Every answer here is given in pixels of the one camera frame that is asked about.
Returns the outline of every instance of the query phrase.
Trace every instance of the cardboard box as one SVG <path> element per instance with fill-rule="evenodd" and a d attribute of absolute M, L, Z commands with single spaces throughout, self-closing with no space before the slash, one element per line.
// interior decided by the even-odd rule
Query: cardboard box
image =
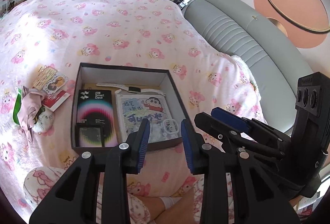
<path fill-rule="evenodd" d="M 85 151 L 92 153 L 104 152 L 109 150 L 106 147 L 80 147 L 76 137 L 75 126 L 77 123 L 77 105 L 79 90 L 84 89 L 85 84 L 96 83 L 115 83 L 136 86 L 154 86 L 166 94 L 165 99 L 169 107 L 169 111 L 173 119 L 177 121 L 179 126 L 183 119 L 189 119 L 188 113 L 183 105 L 179 92 L 174 84 L 169 70 L 158 70 L 150 68 L 127 67 L 127 66 L 109 66 L 90 63 L 80 63 L 73 97 L 72 115 L 71 115 L 71 147 L 81 154 Z M 121 134 L 117 134 L 118 143 L 121 143 Z M 182 142 L 181 135 L 166 141 L 149 143 L 148 151 L 161 150 L 174 147 Z"/>

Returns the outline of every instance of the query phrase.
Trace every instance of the camera lens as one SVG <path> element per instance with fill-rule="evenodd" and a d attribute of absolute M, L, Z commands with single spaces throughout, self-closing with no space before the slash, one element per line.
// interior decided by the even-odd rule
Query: camera lens
<path fill-rule="evenodd" d="M 301 100 L 301 91 L 298 90 L 298 92 L 297 92 L 297 101 L 300 102 L 300 100 Z"/>
<path fill-rule="evenodd" d="M 311 108 L 315 108 L 316 106 L 316 101 L 317 101 L 317 93 L 316 91 L 314 90 L 311 94 L 311 99 L 310 99 L 310 105 L 311 105 Z"/>
<path fill-rule="evenodd" d="M 304 90 L 304 94 L 303 94 L 303 105 L 304 105 L 304 107 L 307 105 L 307 100 L 308 100 L 308 89 L 306 88 Z"/>

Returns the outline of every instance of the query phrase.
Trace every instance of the pink bedsheet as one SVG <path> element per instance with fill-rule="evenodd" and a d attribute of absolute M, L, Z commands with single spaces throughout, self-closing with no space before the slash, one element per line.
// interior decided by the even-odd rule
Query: pink bedsheet
<path fill-rule="evenodd" d="M 212 48 L 168 0 L 28 0 L 0 22 L 0 54 L 0 186 L 25 221 L 31 215 L 23 192 L 27 173 L 38 166 L 65 169 L 77 157 L 70 147 L 72 97 L 32 144 L 12 120 L 18 88 L 31 87 L 45 66 L 70 78 L 64 89 L 71 94 L 80 62 L 169 69 L 192 120 L 217 106 L 263 120 L 235 61 Z M 194 181 L 179 145 L 147 154 L 141 174 L 128 176 L 128 189 L 181 196 Z"/>

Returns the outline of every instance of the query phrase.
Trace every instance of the metal screw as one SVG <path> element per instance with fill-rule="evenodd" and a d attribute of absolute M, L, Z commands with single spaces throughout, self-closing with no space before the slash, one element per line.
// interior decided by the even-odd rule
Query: metal screw
<path fill-rule="evenodd" d="M 249 157 L 249 154 L 247 152 L 243 151 L 243 152 L 240 153 L 240 157 L 242 159 L 247 159 Z"/>
<path fill-rule="evenodd" d="M 212 146 L 209 144 L 209 143 L 204 143 L 202 145 L 202 149 L 205 149 L 205 150 L 210 150 L 212 148 Z"/>
<path fill-rule="evenodd" d="M 83 157 L 84 159 L 88 159 L 90 156 L 92 156 L 92 154 L 89 151 L 85 151 L 81 157 Z"/>
<path fill-rule="evenodd" d="M 120 149 L 128 149 L 128 147 L 129 147 L 129 145 L 128 145 L 127 143 L 121 143 L 121 144 L 119 145 L 119 148 L 120 148 Z"/>

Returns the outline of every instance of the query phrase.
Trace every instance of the white watch strap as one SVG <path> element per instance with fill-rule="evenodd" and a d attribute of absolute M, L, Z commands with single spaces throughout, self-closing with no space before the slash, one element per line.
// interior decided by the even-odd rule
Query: white watch strap
<path fill-rule="evenodd" d="M 153 93 L 158 93 L 161 94 L 163 96 L 165 96 L 165 94 L 157 89 L 140 89 L 140 92 L 137 91 L 131 91 L 129 87 L 127 87 L 124 84 L 115 84 L 115 83 L 97 83 L 96 86 L 102 86 L 102 87 L 116 87 L 125 91 L 128 91 L 130 93 L 135 93 L 135 94 L 142 94 L 142 93 L 148 93 L 148 92 L 153 92 Z"/>

